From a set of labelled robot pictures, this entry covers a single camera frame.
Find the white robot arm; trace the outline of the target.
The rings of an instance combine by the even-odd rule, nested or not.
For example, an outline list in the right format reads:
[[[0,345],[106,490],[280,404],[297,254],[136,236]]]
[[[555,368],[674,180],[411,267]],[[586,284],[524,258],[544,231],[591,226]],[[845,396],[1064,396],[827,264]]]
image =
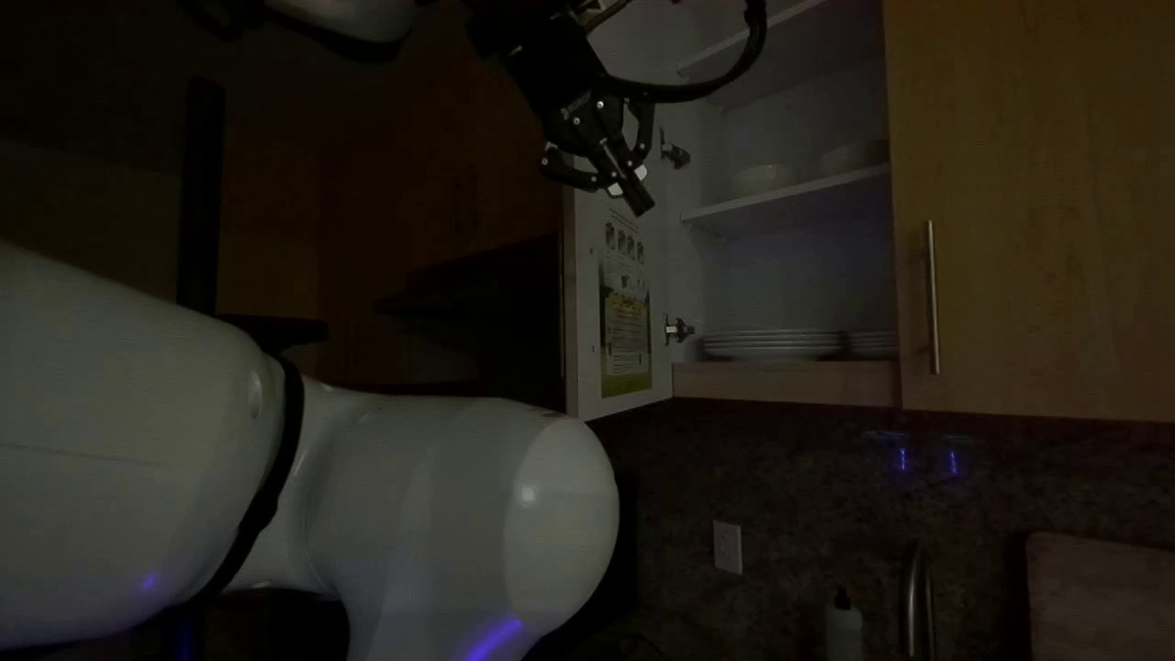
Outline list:
[[[247,330],[0,247],[0,646],[241,587],[346,611],[346,661],[520,661],[598,592],[619,490],[591,427],[338,388]]]

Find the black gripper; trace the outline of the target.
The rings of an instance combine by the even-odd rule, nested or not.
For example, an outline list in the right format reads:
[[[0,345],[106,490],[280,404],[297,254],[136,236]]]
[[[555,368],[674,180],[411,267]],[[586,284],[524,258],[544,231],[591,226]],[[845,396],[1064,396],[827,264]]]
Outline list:
[[[538,120],[538,168],[559,183],[652,208],[646,154],[652,100],[606,71],[591,30],[626,0],[487,0],[487,56]]]

